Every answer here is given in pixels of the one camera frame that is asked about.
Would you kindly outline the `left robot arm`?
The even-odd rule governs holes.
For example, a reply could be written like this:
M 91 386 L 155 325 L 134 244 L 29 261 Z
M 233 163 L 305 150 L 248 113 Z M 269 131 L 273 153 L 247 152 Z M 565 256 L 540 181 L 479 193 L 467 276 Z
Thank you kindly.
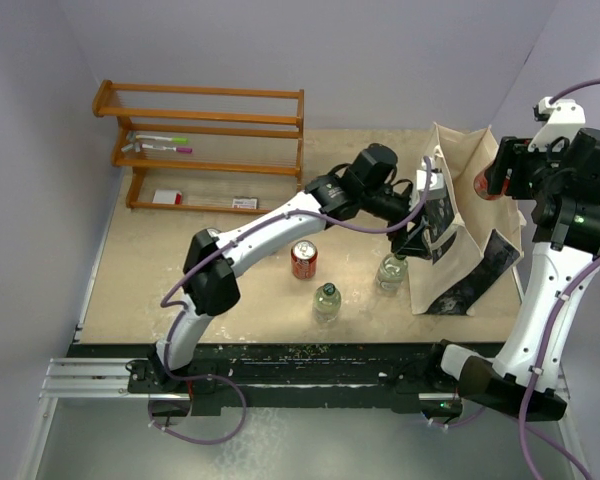
M 190 242 L 181 279 L 160 301 L 176 308 L 164 337 L 151 348 L 151 381 L 164 392 L 197 381 L 188 368 L 195 348 L 211 321 L 240 300 L 238 279 L 251 267 L 281 248 L 333 226 L 367 233 L 352 224 L 359 212 L 386 222 L 393 253 L 404 256 L 426 201 L 442 190 L 444 177 L 430 156 L 423 156 L 414 178 L 398 192 L 398 158 L 390 148 L 372 143 L 351 162 L 341 163 L 310 181 L 290 200 L 268 214 L 234 230 L 213 233 L 203 229 Z

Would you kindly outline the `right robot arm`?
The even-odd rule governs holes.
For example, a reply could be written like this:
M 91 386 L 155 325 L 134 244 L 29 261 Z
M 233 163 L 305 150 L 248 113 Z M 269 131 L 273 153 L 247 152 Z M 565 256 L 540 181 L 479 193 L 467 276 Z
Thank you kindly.
M 557 421 L 567 407 L 556 393 L 561 355 L 600 266 L 600 130 L 581 128 L 544 147 L 505 137 L 474 188 L 483 198 L 534 201 L 529 283 L 494 358 L 444 341 L 425 366 L 426 383 L 436 391 L 457 383 L 460 397 L 519 420 Z

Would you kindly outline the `canvas tote bag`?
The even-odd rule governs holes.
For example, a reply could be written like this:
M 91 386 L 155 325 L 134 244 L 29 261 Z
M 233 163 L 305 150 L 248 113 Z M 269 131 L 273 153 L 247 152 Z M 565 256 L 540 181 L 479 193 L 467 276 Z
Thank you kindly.
M 497 150 L 489 128 L 463 133 L 433 125 L 421 155 L 435 160 L 447 195 L 423 207 L 436 233 L 433 258 L 409 260 L 413 314 L 468 314 L 523 257 L 525 220 L 517 202 L 508 197 L 483 200 L 473 187 Z

